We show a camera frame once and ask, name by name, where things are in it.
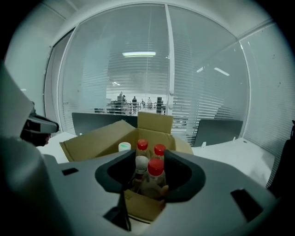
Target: plastic bottle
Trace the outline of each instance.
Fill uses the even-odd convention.
[[[131,150],[131,144],[128,142],[122,142],[119,144],[118,150],[119,152],[125,151],[125,150]]]
[[[154,155],[153,158],[158,158],[161,160],[164,160],[164,151],[166,150],[165,145],[163,144],[157,144],[155,145],[153,151],[154,151]]]
[[[161,189],[166,185],[164,161],[158,158],[151,159],[147,172],[144,173],[141,185],[142,195],[158,199],[161,197]]]
[[[146,139],[139,139],[137,142],[136,156],[145,156],[149,158],[148,155],[148,142]]]
[[[138,192],[139,188],[140,188],[140,185],[141,185],[141,182],[142,182],[142,177],[143,177],[143,174],[147,171],[148,169],[148,162],[149,162],[149,159],[145,156],[137,156],[135,158],[135,178],[134,178],[134,181],[133,181],[133,188],[132,190],[134,192]]]

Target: computer monitor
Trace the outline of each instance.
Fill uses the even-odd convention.
[[[208,146],[232,141],[239,137],[242,125],[241,120],[201,119],[194,147],[200,147],[203,142]]]
[[[86,134],[90,131],[99,129],[120,120],[124,120],[133,127],[137,128],[137,116],[73,112],[72,119],[75,134],[77,136],[80,134]]]

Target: cardboard box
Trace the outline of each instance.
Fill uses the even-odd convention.
[[[82,161],[118,152],[121,142],[129,142],[136,149],[138,139],[148,141],[148,150],[153,153],[156,144],[164,144],[169,150],[193,154],[190,145],[171,135],[173,117],[139,112],[138,128],[121,120],[72,138],[60,145],[69,161]],[[152,222],[161,212],[158,201],[125,191],[127,211],[131,217],[143,222]]]

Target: red bottle cap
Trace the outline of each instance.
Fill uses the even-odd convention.
[[[147,149],[147,147],[148,147],[148,142],[145,139],[138,140],[138,142],[137,142],[137,148],[139,150],[144,151],[144,150]]]
[[[166,147],[163,144],[157,144],[154,148],[154,152],[157,156],[164,156],[164,150]]]
[[[164,171],[164,161],[158,158],[151,159],[147,166],[150,175],[159,176]]]

